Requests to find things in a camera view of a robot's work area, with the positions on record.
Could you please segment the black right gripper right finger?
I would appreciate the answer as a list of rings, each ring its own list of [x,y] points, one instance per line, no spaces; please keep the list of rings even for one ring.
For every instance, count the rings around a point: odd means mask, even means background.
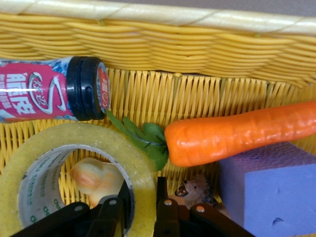
[[[187,209],[167,196],[167,180],[158,177],[155,237],[251,237],[253,234],[208,204]]]

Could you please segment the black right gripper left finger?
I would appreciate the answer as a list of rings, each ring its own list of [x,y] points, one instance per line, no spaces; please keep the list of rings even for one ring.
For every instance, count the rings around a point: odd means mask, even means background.
[[[90,209],[75,202],[31,224],[14,237],[122,237],[131,225],[131,196],[124,181],[119,194],[101,198]]]

